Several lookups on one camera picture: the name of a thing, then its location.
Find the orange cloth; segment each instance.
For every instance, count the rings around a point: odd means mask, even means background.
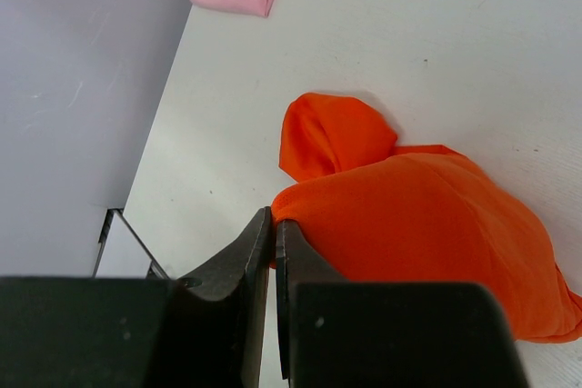
[[[287,110],[280,166],[299,184],[273,202],[278,223],[354,281],[476,282],[517,339],[582,335],[546,229],[474,163],[443,145],[397,147],[381,114],[354,97],[307,94]]]

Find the orange fabric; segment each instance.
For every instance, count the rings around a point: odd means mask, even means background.
[[[546,229],[473,162],[443,145],[397,147],[396,133],[353,97],[307,94],[287,110],[280,165],[299,184],[273,202],[278,223],[354,281],[481,283],[517,339],[582,335]]]

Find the white table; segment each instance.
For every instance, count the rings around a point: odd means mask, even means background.
[[[169,274],[190,271],[292,183],[277,168],[289,103],[356,95],[401,143],[447,144],[531,206],[581,293],[581,65],[582,0],[276,0],[266,20],[193,8],[125,218]],[[534,386],[582,381],[582,343],[519,347]]]

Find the white wall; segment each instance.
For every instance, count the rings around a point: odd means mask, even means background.
[[[90,274],[187,0],[0,0],[0,274]]]
[[[99,257],[95,277],[147,276],[152,259],[139,243],[122,215],[115,211]]]

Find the gray wall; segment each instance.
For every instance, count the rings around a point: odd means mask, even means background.
[[[90,274],[188,0],[0,0],[0,274]]]

